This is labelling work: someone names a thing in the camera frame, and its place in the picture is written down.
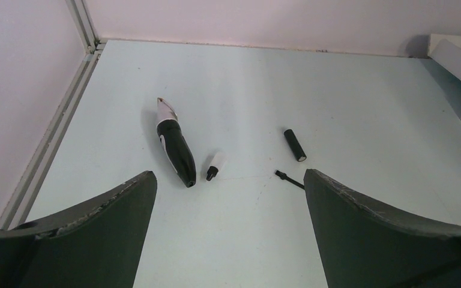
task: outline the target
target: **white table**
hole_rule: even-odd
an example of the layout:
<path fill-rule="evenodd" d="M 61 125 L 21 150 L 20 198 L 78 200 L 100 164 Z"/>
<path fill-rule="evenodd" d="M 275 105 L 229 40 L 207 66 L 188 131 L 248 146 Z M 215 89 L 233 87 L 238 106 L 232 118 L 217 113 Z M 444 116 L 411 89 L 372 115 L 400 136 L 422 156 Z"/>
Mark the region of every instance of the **white table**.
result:
<path fill-rule="evenodd" d="M 28 220 L 143 170 L 158 193 L 136 287 L 324 287 L 307 168 L 398 208 L 461 224 L 461 83 L 431 60 L 109 41 Z M 200 179 L 183 186 L 155 131 L 176 108 Z M 308 160 L 297 163 L 282 129 Z M 213 181 L 217 150 L 229 155 Z"/>

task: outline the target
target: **pink wall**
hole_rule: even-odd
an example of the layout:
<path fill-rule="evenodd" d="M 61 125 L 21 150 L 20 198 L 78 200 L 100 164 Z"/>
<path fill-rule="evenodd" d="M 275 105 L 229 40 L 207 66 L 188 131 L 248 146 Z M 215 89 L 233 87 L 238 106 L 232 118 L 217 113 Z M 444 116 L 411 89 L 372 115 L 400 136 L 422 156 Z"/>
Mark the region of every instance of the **pink wall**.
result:
<path fill-rule="evenodd" d="M 0 216 L 84 55 L 65 0 L 0 1 Z"/>
<path fill-rule="evenodd" d="M 426 55 L 461 35 L 455 0 L 86 0 L 101 38 Z"/>

